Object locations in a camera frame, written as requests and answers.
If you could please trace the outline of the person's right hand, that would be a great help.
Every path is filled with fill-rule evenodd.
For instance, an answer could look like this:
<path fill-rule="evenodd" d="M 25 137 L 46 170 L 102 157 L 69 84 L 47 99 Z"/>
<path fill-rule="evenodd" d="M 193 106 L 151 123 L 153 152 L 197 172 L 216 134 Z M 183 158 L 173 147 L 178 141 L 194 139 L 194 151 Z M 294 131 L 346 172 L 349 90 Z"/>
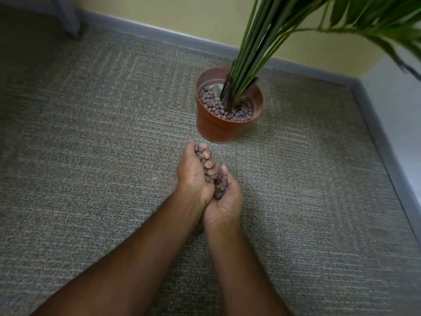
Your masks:
<path fill-rule="evenodd" d="M 203 225 L 206 233 L 216 229 L 237 230 L 243 208 L 243 192 L 238 181 L 229 173 L 229 185 L 220 200 L 211 200 L 204 209 Z"/>

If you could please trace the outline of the terracotta plastic plant pot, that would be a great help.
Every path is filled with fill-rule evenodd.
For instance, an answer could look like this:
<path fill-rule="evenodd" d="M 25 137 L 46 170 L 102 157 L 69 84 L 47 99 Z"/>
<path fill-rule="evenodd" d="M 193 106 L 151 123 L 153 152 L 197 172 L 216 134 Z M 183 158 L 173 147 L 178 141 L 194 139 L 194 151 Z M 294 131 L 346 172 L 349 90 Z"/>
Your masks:
<path fill-rule="evenodd" d="M 230 68 L 214 67 L 203 71 L 196 80 L 195 98 L 197 103 L 196 127 L 199 134 L 206 140 L 217 144 L 229 143 L 251 125 L 265 108 L 264 96 L 258 87 L 253 84 L 245 91 L 245 97 L 250 101 L 253 115 L 247 121 L 224 120 L 210 111 L 202 104 L 199 93 L 208 85 L 223 83 L 230 72 Z"/>

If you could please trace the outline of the green palm plant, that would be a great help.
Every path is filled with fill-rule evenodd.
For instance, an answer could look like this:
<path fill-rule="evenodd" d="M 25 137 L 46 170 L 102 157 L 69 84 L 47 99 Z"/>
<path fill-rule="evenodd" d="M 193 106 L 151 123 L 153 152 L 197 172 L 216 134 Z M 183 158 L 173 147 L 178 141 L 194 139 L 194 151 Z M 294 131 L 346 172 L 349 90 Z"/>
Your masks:
<path fill-rule="evenodd" d="M 361 36 L 421 81 L 421 74 L 393 46 L 400 45 L 421 62 L 421 0 L 255 0 L 220 94 L 225 110 L 244 96 L 287 38 L 302 31 Z"/>

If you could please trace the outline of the person's right forearm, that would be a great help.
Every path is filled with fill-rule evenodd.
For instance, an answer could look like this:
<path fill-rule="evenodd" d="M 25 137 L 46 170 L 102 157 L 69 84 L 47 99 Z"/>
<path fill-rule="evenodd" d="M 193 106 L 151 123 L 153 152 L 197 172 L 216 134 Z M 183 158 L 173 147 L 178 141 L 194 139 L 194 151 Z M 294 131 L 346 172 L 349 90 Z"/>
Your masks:
<path fill-rule="evenodd" d="M 205 230 L 226 316 L 293 316 L 238 221 L 213 220 Z"/>

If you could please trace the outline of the person's left forearm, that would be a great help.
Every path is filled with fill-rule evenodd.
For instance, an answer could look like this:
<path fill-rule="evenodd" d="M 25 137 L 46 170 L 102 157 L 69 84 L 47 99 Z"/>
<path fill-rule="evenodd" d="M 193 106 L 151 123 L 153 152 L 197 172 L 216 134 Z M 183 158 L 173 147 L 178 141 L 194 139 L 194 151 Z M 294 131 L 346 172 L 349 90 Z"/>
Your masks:
<path fill-rule="evenodd" d="M 146 315 L 212 195 L 178 186 L 131 236 L 31 316 Z"/>

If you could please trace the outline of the person's left hand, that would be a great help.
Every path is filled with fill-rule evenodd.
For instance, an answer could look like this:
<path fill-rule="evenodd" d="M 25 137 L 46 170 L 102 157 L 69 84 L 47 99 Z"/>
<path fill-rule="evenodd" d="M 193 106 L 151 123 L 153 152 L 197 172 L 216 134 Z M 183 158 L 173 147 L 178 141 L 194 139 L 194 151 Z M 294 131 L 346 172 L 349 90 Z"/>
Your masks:
<path fill-rule="evenodd" d="M 202 212 L 213 197 L 214 186 L 205 180 L 204 168 L 197 158 L 195 147 L 195 141 L 190 139 L 183 149 L 176 170 L 176 190 Z"/>

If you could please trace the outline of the handful of brown clay pebbles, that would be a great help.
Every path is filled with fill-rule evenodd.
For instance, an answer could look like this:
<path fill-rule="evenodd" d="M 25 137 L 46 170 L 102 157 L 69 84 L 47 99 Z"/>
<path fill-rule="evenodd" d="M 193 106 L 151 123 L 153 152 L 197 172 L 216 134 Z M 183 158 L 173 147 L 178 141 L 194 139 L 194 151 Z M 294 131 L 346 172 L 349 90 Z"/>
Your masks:
<path fill-rule="evenodd" d="M 217 163 L 216 163 L 216 171 L 207 171 L 207 169 L 203 167 L 205 181 L 214 186 L 213 198 L 216 200 L 220 200 L 228 190 L 228 185 L 220 184 L 220 181 L 219 181 L 220 168 L 221 166 L 218 165 Z"/>

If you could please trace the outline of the grey furniture leg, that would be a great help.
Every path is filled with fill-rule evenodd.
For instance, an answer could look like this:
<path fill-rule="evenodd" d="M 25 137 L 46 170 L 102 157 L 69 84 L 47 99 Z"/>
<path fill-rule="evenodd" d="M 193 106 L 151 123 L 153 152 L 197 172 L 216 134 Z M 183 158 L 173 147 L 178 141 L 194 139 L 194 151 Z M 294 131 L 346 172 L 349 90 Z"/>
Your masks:
<path fill-rule="evenodd" d="M 71 0 L 49 0 L 54 7 L 55 13 L 60 20 L 65 34 L 72 40 L 82 38 L 82 26 Z"/>

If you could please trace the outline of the bed of clay pebbles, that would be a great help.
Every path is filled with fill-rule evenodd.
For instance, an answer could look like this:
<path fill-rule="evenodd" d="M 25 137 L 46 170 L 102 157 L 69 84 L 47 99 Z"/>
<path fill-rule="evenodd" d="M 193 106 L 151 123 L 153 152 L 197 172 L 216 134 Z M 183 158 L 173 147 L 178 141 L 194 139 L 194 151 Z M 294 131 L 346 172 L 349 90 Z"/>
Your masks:
<path fill-rule="evenodd" d="M 235 105 L 232 111 L 226 110 L 220 99 L 223 85 L 220 83 L 203 86 L 198 93 L 201 104 L 213 115 L 235 122 L 251 120 L 254 115 L 252 104 L 249 100 L 243 99 Z"/>

